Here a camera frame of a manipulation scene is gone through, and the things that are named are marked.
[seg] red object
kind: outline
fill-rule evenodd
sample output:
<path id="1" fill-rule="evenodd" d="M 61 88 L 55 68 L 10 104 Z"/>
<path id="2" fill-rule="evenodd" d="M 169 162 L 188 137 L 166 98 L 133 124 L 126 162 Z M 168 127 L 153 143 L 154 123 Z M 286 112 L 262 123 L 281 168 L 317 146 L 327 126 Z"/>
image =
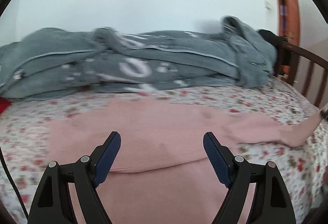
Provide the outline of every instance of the red object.
<path id="1" fill-rule="evenodd" d="M 4 99 L 4 98 L 0 98 L 0 114 L 5 111 L 5 109 L 7 107 L 9 107 L 11 105 L 11 102 L 9 102 L 8 100 Z"/>

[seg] gray blanket with white pattern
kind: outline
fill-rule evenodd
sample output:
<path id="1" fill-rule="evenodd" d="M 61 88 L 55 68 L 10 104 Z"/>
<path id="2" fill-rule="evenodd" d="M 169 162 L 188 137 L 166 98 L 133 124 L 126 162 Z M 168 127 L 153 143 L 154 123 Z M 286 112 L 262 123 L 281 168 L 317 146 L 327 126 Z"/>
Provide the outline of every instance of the gray blanket with white pattern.
<path id="1" fill-rule="evenodd" d="M 267 83 L 275 60 L 271 44 L 230 16 L 217 34 L 44 28 L 0 47 L 0 95 L 41 100 L 82 86 L 104 93 L 227 84 L 253 88 Z"/>

